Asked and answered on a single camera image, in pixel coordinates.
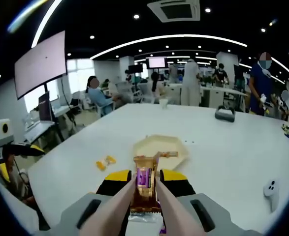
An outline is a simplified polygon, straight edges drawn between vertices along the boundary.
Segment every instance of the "window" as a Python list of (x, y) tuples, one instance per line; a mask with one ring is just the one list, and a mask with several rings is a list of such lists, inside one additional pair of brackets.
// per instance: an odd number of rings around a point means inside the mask
[(143, 68), (143, 72), (142, 73), (136, 73), (135, 75), (140, 76), (143, 79), (146, 79), (147, 77), (149, 77), (149, 72), (148, 72), (146, 63), (142, 63), (142, 68)]
[[(52, 80), (47, 83), (47, 88), (49, 91), (49, 100), (53, 101), (58, 98), (58, 85), (57, 80)], [(38, 88), (34, 89), (33, 91), (27, 93), (24, 96), (25, 105), (27, 112), (29, 113), (32, 109), (38, 106), (38, 99), (45, 93), (44, 85), (39, 86)]]
[(90, 59), (68, 60), (67, 71), (71, 93), (85, 91), (87, 79), (95, 75), (94, 62)]

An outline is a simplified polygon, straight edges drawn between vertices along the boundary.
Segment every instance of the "column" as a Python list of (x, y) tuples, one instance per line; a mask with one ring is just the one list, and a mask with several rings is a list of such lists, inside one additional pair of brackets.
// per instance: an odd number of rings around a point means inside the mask
[(123, 57), (123, 58), (119, 58), (119, 65), (120, 65), (120, 77), (121, 80), (124, 81), (126, 80), (126, 74), (125, 74), (125, 70), (128, 70), (128, 67), (130, 65), (134, 65), (134, 57)]

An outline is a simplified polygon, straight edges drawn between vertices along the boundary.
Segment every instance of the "light blue shirt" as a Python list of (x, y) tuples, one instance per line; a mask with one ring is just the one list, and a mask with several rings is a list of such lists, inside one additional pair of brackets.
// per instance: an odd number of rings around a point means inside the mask
[(105, 115), (112, 111), (112, 107), (108, 106), (113, 102), (112, 98), (106, 98), (99, 89), (89, 88), (88, 95), (92, 102), (100, 107), (104, 107)]

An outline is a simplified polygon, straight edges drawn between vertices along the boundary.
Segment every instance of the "monitor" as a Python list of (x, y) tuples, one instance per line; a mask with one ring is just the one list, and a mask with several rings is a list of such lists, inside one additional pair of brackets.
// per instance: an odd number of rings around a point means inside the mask
[(40, 85), (66, 74), (65, 32), (47, 38), (24, 54), (14, 65), (17, 99)]
[(166, 58), (149, 58), (149, 69), (168, 68)]
[(49, 91), (38, 99), (39, 120), (52, 121)]
[(130, 65), (128, 67), (128, 71), (129, 71), (130, 74), (142, 73), (143, 72), (143, 66), (142, 66), (142, 64)]

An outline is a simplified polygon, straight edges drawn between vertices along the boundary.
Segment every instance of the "small orange item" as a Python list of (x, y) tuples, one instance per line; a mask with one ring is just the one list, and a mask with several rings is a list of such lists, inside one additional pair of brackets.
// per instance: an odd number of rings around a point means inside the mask
[(103, 163), (100, 161), (97, 161), (96, 165), (101, 171), (104, 171), (106, 169), (106, 166), (104, 166)]
[(116, 163), (116, 160), (112, 156), (107, 156), (106, 161), (108, 162), (108, 164), (115, 164)]

